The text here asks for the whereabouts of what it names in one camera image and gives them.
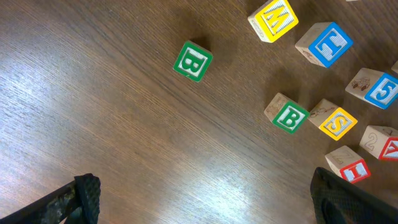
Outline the yellow block W left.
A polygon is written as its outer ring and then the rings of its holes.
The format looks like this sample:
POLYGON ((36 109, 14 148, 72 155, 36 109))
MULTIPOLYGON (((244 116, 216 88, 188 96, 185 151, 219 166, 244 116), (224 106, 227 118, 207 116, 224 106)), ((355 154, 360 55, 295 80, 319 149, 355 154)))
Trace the yellow block W left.
POLYGON ((248 21, 260 40, 267 43, 275 42, 299 23, 288 0, 268 0, 248 21))

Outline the yellow block letter S left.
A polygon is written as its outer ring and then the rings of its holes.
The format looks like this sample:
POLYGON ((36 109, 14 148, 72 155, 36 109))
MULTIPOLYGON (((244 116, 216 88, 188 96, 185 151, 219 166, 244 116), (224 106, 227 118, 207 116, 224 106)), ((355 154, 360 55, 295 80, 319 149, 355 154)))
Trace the yellow block letter S left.
POLYGON ((311 111, 308 120, 335 141, 340 140, 358 122, 342 107, 322 99, 311 111))

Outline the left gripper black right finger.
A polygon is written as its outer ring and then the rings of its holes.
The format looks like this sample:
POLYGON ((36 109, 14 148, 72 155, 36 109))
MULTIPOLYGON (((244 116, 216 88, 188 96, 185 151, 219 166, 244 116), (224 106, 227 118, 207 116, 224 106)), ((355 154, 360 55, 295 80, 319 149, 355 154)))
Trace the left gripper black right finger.
POLYGON ((317 223, 397 224, 397 209, 336 174, 317 167, 310 184, 317 223))

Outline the green block B far left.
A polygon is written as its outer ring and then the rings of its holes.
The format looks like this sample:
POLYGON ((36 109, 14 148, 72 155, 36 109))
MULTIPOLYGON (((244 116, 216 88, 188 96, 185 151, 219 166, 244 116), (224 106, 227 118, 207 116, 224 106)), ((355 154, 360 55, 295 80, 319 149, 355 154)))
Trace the green block B far left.
POLYGON ((200 82, 212 60, 213 54, 210 51, 188 40, 184 43, 173 69, 195 82, 200 82))

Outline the red block letter L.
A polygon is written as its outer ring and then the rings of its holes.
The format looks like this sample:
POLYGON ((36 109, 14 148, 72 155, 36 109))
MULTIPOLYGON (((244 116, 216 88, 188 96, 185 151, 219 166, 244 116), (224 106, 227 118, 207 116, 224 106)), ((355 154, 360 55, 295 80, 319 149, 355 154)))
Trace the red block letter L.
POLYGON ((352 184, 371 176, 365 160, 348 146, 331 151, 325 159, 337 176, 352 184))

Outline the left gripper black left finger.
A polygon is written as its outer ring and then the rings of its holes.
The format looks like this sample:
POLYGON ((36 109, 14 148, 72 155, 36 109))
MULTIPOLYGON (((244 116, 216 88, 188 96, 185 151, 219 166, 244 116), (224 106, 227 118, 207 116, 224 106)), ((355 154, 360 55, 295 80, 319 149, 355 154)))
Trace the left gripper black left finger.
POLYGON ((97 224, 100 214, 100 186, 100 179, 91 173, 75 176, 72 182, 2 218, 1 223, 97 224))

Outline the blue block letter T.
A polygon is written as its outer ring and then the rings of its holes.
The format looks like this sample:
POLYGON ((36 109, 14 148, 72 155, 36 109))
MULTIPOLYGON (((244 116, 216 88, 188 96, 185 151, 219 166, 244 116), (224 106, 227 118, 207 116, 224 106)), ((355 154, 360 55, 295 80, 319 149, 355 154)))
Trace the blue block letter T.
POLYGON ((301 37, 295 48, 311 63, 325 68, 333 65, 353 40, 335 22, 318 22, 301 37))

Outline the blue block number 5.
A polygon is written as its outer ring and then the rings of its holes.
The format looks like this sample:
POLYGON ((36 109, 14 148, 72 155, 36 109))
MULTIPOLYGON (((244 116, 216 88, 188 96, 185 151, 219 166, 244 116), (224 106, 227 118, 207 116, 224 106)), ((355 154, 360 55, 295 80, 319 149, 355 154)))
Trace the blue block number 5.
POLYGON ((369 68, 362 68, 345 91, 383 110, 397 99, 397 78, 369 68))

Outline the red block letter K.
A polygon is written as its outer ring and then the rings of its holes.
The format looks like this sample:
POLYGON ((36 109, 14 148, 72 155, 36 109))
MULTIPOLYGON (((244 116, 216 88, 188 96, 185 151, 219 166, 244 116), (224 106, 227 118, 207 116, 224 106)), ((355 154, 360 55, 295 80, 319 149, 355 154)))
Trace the red block letter K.
POLYGON ((379 160, 397 160, 397 130, 387 126, 367 126, 360 144, 379 160))

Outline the green block letter B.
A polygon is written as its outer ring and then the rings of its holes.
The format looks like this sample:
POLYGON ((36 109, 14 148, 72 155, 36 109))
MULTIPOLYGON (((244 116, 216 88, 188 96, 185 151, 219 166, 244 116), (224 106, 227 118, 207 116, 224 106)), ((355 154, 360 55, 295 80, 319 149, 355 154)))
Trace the green block letter B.
POLYGON ((272 124, 290 134, 294 134, 310 115, 305 108, 281 93, 273 97, 264 114, 272 124))

